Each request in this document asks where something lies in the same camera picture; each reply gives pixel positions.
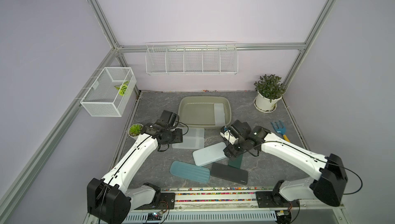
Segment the white mesh wall basket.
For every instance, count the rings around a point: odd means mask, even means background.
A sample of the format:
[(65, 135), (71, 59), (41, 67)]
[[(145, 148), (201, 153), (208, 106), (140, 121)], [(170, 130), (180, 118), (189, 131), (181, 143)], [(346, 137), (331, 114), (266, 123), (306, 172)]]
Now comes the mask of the white mesh wall basket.
[[(115, 86), (129, 81), (124, 96)], [(134, 93), (135, 75), (130, 67), (105, 67), (81, 98), (80, 104), (92, 117), (121, 117)]]

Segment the dark green pencil case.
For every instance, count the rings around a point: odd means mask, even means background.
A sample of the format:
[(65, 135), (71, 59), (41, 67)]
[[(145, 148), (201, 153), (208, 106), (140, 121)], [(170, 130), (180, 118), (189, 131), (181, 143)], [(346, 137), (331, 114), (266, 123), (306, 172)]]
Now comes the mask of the dark green pencil case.
[(236, 169), (241, 169), (242, 159), (243, 159), (243, 155), (240, 155), (235, 160), (229, 160), (228, 166), (231, 166)]

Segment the blue yellow garden fork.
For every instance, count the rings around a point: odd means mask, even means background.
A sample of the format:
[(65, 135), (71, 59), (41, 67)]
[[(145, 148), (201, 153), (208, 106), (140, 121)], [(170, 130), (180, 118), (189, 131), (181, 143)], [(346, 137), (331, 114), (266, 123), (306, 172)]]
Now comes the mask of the blue yellow garden fork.
[(271, 122), (271, 125), (276, 133), (281, 134), (285, 141), (290, 142), (289, 138), (286, 136), (286, 127), (281, 120)]

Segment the black pencil case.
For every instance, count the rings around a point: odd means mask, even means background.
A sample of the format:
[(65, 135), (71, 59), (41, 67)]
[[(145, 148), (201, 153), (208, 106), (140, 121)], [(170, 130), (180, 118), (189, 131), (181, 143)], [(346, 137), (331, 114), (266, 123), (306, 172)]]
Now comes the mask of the black pencil case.
[(244, 186), (248, 184), (249, 179), (248, 171), (216, 162), (214, 162), (211, 167), (210, 175), (212, 177), (231, 181), (233, 183), (241, 184)]

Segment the aluminium rail frame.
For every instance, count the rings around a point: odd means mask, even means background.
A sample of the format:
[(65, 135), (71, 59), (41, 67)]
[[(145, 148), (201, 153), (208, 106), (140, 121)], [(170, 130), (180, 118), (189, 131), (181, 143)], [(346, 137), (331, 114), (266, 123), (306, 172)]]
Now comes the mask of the aluminium rail frame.
[[(301, 199), (290, 209), (258, 208), (256, 192), (270, 188), (181, 188), (160, 192), (175, 194), (174, 209), (131, 210), (121, 224), (262, 223), (303, 224), (321, 218), (323, 223), (350, 224), (344, 206), (331, 207), (316, 199)], [(107, 224), (90, 215), (91, 224)]]

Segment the grey-green plastic storage box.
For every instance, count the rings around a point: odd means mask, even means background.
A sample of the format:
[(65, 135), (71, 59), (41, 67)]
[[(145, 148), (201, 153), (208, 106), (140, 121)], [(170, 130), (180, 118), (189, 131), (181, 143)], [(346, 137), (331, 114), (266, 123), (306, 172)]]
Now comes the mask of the grey-green plastic storage box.
[(180, 121), (193, 128), (221, 128), (215, 125), (214, 104), (223, 103), (225, 110), (225, 126), (232, 120), (230, 102), (219, 96), (188, 96), (181, 100), (178, 115)]

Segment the teal ribbed pencil case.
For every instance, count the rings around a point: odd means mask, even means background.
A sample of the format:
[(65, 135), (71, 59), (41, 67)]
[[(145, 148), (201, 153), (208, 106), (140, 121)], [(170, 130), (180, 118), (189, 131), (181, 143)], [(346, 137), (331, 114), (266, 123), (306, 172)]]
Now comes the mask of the teal ribbed pencil case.
[(172, 163), (170, 173), (173, 176), (204, 184), (208, 183), (210, 179), (209, 169), (180, 161)]

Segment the light blue pencil case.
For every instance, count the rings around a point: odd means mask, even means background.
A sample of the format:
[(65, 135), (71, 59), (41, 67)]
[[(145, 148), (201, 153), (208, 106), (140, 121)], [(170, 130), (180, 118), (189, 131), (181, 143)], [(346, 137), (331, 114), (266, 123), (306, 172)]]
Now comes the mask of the light blue pencil case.
[(223, 150), (226, 148), (224, 142), (210, 145), (206, 148), (194, 151), (192, 153), (194, 163), (196, 166), (205, 166), (213, 162), (226, 158)]

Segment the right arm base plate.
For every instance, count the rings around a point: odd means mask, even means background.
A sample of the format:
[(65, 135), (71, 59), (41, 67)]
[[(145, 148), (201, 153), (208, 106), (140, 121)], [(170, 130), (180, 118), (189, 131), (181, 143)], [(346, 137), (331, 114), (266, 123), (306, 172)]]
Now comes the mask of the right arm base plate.
[(269, 191), (256, 192), (258, 208), (282, 208), (290, 209), (291, 206), (299, 206), (299, 200), (287, 201), (279, 194)]

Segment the small potted succulent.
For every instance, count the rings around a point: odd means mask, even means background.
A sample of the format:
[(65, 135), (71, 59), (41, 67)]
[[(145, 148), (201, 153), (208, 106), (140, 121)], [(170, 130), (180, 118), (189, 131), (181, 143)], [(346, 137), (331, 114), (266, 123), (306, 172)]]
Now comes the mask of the small potted succulent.
[(139, 137), (139, 135), (141, 134), (143, 127), (144, 126), (139, 123), (133, 124), (128, 130), (128, 136), (131, 137), (132, 139), (136, 140)]

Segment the green leaf toy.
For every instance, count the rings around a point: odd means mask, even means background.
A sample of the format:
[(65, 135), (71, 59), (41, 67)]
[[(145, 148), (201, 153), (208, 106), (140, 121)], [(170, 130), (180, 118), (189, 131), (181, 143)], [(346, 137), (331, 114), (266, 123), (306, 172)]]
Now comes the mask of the green leaf toy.
[(129, 81), (124, 82), (121, 85), (115, 86), (115, 88), (118, 90), (118, 94), (120, 96), (124, 96), (127, 89), (128, 89)]

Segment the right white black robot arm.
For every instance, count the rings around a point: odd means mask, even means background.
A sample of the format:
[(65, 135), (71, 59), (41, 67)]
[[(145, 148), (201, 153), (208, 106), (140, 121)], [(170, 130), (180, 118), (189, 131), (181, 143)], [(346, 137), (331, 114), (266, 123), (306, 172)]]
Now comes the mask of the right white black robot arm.
[(223, 152), (231, 160), (256, 150), (274, 155), (308, 175), (305, 179), (278, 181), (267, 196), (274, 206), (279, 207), (298, 199), (318, 199), (332, 207), (340, 206), (348, 182), (340, 157), (310, 152), (261, 126), (253, 129), (224, 126), (220, 129), (220, 135), (228, 142)]

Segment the large potted green plant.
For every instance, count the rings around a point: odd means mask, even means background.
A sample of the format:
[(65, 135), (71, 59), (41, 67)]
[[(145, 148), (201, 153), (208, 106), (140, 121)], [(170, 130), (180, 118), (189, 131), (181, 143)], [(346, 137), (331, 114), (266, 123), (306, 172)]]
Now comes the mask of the large potted green plant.
[(254, 99), (255, 108), (262, 113), (271, 113), (276, 109), (277, 102), (282, 99), (286, 87), (282, 77), (263, 75), (254, 83), (257, 96)]

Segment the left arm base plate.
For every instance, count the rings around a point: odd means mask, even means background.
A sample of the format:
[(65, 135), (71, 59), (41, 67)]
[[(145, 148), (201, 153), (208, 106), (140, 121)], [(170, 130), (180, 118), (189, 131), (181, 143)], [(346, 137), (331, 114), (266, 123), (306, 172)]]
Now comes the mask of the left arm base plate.
[(153, 201), (149, 204), (142, 205), (136, 210), (173, 210), (175, 205), (175, 194), (168, 192), (161, 192), (160, 195), (155, 196)]

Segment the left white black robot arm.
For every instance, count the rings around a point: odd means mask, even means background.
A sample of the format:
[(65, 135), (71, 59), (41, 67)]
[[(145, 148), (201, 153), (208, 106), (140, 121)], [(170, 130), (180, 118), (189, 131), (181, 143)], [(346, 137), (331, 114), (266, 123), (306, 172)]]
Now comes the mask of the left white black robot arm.
[(183, 142), (181, 128), (147, 124), (122, 159), (101, 179), (87, 185), (87, 212), (108, 224), (121, 224), (131, 210), (160, 205), (160, 188), (145, 183), (137, 189), (128, 187), (148, 156), (161, 145)]

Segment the clear pencil case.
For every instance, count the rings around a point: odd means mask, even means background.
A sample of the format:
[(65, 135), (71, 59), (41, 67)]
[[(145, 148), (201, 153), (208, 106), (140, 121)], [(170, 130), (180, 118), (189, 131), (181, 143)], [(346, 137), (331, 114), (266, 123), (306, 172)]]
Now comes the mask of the clear pencil case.
[(185, 137), (204, 138), (205, 130), (203, 128), (181, 127), (181, 130)]
[(203, 149), (205, 144), (204, 138), (186, 137), (182, 143), (175, 143), (172, 145), (173, 149), (185, 149), (185, 150), (199, 150)]
[(225, 126), (225, 110), (223, 103), (215, 103), (214, 104), (214, 115), (215, 115), (215, 125), (216, 126)]

